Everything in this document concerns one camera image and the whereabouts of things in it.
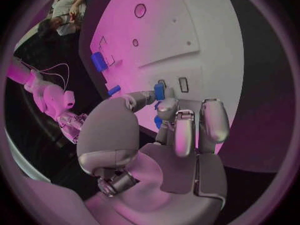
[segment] blue block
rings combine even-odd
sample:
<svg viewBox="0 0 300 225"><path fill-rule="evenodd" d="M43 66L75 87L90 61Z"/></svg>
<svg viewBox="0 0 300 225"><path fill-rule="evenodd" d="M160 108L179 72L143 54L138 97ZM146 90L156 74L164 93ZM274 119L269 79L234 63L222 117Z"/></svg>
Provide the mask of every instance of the blue block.
<svg viewBox="0 0 300 225"><path fill-rule="evenodd" d="M121 87L119 85L113 87L111 90L108 91L108 94L112 96L113 94L117 93L121 90Z"/></svg>
<svg viewBox="0 0 300 225"><path fill-rule="evenodd" d="M155 91L155 98L156 100L164 100L165 99L165 86L162 82L155 84L154 91Z"/></svg>
<svg viewBox="0 0 300 225"><path fill-rule="evenodd" d="M108 65L104 61L104 58L101 54L101 52L95 52L90 56L92 62L94 63L94 66L96 67L98 72L102 72L103 70L108 68Z"/></svg>
<svg viewBox="0 0 300 225"><path fill-rule="evenodd" d="M156 116L156 117L154 118L154 122L155 122L155 124L156 124L156 127L157 127L158 129L160 129L160 128L161 128L161 125L162 125L162 123L163 123L163 120L162 120L159 116Z"/></svg>

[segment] person's hand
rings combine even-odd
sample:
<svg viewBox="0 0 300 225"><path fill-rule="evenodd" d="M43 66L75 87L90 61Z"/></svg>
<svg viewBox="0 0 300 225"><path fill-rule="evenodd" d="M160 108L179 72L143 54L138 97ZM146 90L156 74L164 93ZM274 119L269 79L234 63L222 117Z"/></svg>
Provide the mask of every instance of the person's hand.
<svg viewBox="0 0 300 225"><path fill-rule="evenodd" d="M77 14L79 13L79 8L78 8L78 6L76 6L76 5L72 5L71 6L71 8L70 8L70 11L69 11L69 15L72 17L76 17L77 16Z"/></svg>

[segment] white curved surface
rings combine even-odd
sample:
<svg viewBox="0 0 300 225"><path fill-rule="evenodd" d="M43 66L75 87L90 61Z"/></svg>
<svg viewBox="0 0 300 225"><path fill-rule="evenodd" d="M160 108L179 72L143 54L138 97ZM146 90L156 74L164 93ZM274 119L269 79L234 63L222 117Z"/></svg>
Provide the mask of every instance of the white curved surface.
<svg viewBox="0 0 300 225"><path fill-rule="evenodd" d="M136 18L134 9L140 3L147 11ZM133 39L138 39L138 47ZM232 125L242 90L244 50L230 0L111 0L90 49L102 52L109 64L115 61L102 72L107 89L121 87L113 97L153 90L164 79L174 88L181 108L195 111L197 131L205 98L223 101ZM187 78L189 93L181 92L179 77ZM158 131L154 104L136 115L141 126Z"/></svg>

